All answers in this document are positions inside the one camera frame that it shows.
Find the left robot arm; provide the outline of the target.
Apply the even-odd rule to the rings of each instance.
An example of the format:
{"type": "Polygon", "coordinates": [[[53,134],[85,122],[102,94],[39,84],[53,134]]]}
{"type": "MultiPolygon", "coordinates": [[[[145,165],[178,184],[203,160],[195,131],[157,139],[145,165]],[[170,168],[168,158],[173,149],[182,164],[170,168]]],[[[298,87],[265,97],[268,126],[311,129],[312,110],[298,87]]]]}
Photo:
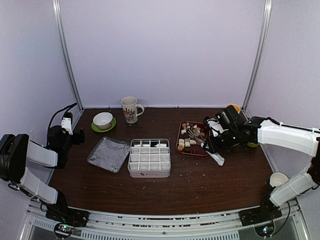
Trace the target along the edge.
{"type": "Polygon", "coordinates": [[[34,175],[27,162],[64,169],[72,146],[85,141],[84,130],[73,132],[72,123],[72,113],[65,112],[59,125],[49,126],[45,146],[30,140],[28,134],[5,134],[0,140],[0,178],[15,190],[39,199],[61,222],[75,217],[65,195],[34,175]]]}

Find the white handled tongs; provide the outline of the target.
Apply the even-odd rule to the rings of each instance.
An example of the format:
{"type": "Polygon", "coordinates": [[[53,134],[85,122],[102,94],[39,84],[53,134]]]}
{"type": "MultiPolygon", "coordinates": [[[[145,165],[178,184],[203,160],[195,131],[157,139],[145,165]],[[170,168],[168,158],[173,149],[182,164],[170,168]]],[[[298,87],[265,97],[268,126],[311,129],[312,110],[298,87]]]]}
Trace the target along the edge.
{"type": "Polygon", "coordinates": [[[203,150],[205,150],[210,157],[212,157],[219,166],[223,166],[225,159],[219,153],[212,153],[212,150],[209,148],[209,144],[200,136],[197,135],[190,128],[186,131],[189,137],[194,140],[203,150]]]}

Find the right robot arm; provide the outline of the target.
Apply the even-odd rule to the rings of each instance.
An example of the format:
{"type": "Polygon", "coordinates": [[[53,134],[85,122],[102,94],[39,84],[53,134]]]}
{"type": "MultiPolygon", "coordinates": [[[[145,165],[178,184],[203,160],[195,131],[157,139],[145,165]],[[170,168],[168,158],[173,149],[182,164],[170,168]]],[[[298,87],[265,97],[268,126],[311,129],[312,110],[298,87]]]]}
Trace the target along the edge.
{"type": "Polygon", "coordinates": [[[284,182],[276,181],[275,173],[270,176],[271,192],[256,210],[259,220],[268,220],[279,206],[320,185],[319,129],[287,125],[271,117],[245,119],[232,105],[212,118],[205,117],[203,123],[212,135],[205,139],[202,148],[214,157],[221,151],[248,143],[283,147],[312,157],[304,170],[284,182]]]}

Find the bunny tin lid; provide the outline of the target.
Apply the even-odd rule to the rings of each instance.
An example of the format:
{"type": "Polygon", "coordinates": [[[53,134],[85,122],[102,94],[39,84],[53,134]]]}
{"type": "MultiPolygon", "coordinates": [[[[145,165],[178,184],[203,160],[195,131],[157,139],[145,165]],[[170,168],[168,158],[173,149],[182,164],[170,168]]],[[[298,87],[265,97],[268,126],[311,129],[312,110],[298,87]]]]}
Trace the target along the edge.
{"type": "Polygon", "coordinates": [[[87,162],[112,173],[118,173],[122,168],[131,146],[128,142],[103,137],[93,148],[87,162]]]}

